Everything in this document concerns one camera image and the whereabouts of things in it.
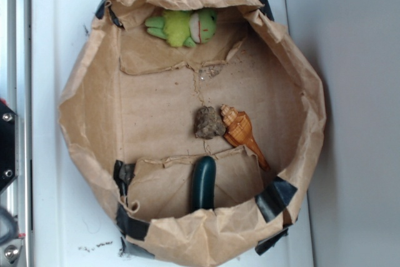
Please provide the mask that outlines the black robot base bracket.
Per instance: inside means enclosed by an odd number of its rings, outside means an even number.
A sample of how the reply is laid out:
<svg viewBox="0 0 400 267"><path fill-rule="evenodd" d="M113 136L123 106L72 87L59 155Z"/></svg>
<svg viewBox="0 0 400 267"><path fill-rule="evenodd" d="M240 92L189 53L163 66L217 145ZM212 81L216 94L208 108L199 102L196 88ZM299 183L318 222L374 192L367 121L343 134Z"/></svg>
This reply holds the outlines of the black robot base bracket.
<svg viewBox="0 0 400 267"><path fill-rule="evenodd" d="M1 99L1 193L3 193L16 177L16 114Z"/></svg>

